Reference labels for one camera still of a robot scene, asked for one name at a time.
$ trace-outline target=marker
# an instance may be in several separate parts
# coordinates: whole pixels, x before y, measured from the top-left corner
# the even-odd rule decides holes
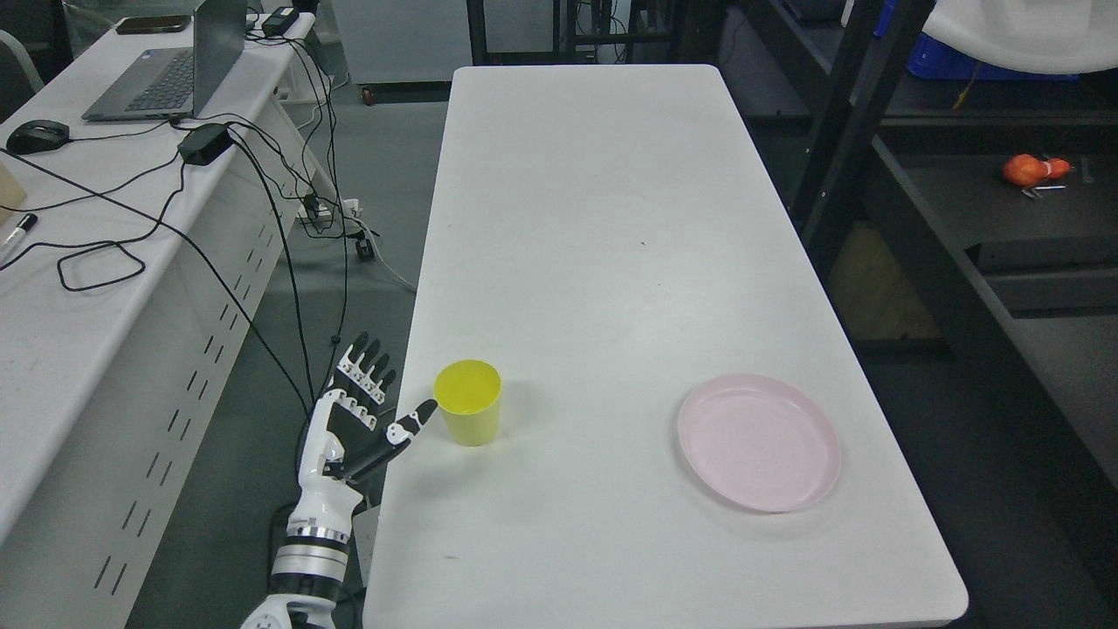
[[[23,239],[23,236],[35,227],[35,223],[39,221],[39,217],[34,213],[28,213],[27,216],[19,219],[16,223],[16,228],[12,229],[11,234],[3,239],[3,244],[0,244],[0,261],[3,261],[8,254],[16,248],[16,245]]]

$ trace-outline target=orange bag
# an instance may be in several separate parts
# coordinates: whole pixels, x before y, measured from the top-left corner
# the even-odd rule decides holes
[[[1006,180],[1022,188],[1040,183],[1044,179],[1059,179],[1068,173],[1071,164],[1060,158],[1041,161],[1030,154],[1020,154],[1005,162],[1002,174]]]

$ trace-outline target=plug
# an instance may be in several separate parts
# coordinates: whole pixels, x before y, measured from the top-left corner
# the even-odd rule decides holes
[[[319,197],[314,192],[309,192],[303,196],[302,207],[299,208],[296,216],[304,222],[315,222],[329,219],[330,208],[326,207],[326,203],[319,200]]]
[[[353,248],[357,249],[357,257],[361,261],[369,261],[376,257],[372,249],[372,241],[366,237],[364,231],[362,231],[361,236],[353,242]]]

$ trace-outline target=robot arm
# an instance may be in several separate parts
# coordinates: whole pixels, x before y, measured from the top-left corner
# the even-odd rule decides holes
[[[361,502],[351,485],[399,456],[437,408],[428,400],[379,427],[375,411],[396,372],[385,373],[388,355],[376,360],[380,344],[368,341],[362,333],[349,347],[314,404],[299,468],[302,493],[276,553],[268,597],[241,629],[333,629],[330,614],[341,597],[353,508]]]

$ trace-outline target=yellow cup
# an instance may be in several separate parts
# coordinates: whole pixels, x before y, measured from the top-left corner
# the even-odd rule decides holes
[[[489,363],[458,361],[435,379],[435,401],[462,446],[493,441],[501,417],[501,374]]]

